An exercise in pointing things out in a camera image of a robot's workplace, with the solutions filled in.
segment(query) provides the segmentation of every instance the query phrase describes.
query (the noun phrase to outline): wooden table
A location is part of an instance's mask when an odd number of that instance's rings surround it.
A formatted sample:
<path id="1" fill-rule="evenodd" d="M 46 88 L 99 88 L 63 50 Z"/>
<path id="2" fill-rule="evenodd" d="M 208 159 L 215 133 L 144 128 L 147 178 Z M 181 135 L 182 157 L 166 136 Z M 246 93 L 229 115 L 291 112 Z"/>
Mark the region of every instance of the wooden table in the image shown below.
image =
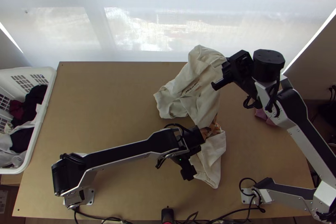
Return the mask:
<path id="1" fill-rule="evenodd" d="M 184 63 L 63 62 L 30 165 L 25 170 L 13 215 L 72 219 L 73 212 L 54 196 L 51 165 L 61 153 L 90 153 L 146 139 L 167 123 L 191 126 L 189 118 L 159 117 L 153 94 L 173 79 Z M 214 219 L 246 207 L 238 183 L 243 177 L 312 188 L 305 157 L 286 131 L 267 125 L 243 108 L 246 94 L 235 84 L 221 90 L 218 121 L 227 133 L 218 189 L 194 179 L 184 181 L 172 161 L 157 170 L 156 160 L 124 163 L 98 173 L 94 204 L 81 206 L 96 216 L 158 220 L 166 206 L 184 219 Z M 276 203 L 251 218 L 300 216 L 307 213 Z M 246 212 L 233 215 L 245 218 Z"/>

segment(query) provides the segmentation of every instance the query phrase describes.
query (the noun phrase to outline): maroon cloth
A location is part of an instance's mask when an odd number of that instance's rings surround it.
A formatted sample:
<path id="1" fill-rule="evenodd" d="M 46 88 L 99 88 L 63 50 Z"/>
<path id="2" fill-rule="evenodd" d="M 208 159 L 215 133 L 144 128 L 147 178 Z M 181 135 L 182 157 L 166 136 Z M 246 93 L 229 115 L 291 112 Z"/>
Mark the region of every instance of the maroon cloth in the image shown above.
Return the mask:
<path id="1" fill-rule="evenodd" d="M 21 120 L 24 115 L 23 103 L 18 100 L 11 100 L 9 103 L 9 113 L 14 118 Z"/>

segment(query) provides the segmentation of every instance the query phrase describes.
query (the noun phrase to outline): dark clothing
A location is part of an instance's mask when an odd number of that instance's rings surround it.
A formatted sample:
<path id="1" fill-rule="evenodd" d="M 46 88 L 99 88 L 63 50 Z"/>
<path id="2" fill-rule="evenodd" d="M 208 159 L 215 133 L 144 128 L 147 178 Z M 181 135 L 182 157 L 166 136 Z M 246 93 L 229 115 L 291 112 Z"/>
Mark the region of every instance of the dark clothing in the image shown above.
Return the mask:
<path id="1" fill-rule="evenodd" d="M 22 103 L 23 114 L 21 119 L 14 116 L 12 124 L 15 127 L 24 124 L 27 121 L 34 120 L 36 116 L 36 104 L 42 104 L 47 91 L 47 85 L 40 85 L 33 87 L 29 94 L 26 95 L 26 100 Z"/>
<path id="2" fill-rule="evenodd" d="M 10 135 L 13 145 L 10 150 L 16 153 L 24 152 L 28 149 L 30 138 L 32 137 L 34 128 L 21 129 Z"/>

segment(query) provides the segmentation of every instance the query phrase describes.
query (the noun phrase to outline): white curtain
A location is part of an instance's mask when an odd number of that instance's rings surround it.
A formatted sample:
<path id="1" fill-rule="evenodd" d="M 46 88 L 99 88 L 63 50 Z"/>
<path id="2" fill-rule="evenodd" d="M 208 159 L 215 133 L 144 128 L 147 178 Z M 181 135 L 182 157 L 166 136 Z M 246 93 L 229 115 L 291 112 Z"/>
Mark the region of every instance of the white curtain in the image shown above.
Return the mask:
<path id="1" fill-rule="evenodd" d="M 336 0 L 0 0 L 0 22 L 33 66 L 186 61 L 198 44 L 225 56 L 277 50 L 288 65 L 335 7 Z"/>

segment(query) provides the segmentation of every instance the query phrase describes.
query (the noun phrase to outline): laundry basket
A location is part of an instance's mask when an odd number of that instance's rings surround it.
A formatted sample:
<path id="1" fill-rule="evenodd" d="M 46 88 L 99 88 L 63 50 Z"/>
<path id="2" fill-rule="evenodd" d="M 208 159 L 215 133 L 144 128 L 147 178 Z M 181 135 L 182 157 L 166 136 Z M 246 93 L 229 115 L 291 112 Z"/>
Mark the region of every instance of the laundry basket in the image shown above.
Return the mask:
<path id="1" fill-rule="evenodd" d="M 0 132 L 13 117 L 9 114 L 10 100 L 25 101 L 25 96 L 37 85 L 48 85 L 40 111 L 36 115 L 36 125 L 29 142 L 22 165 L 18 168 L 0 168 L 0 174 L 18 174 L 23 172 L 32 157 L 33 150 L 51 96 L 56 78 L 56 70 L 52 67 L 21 67 L 0 70 Z"/>

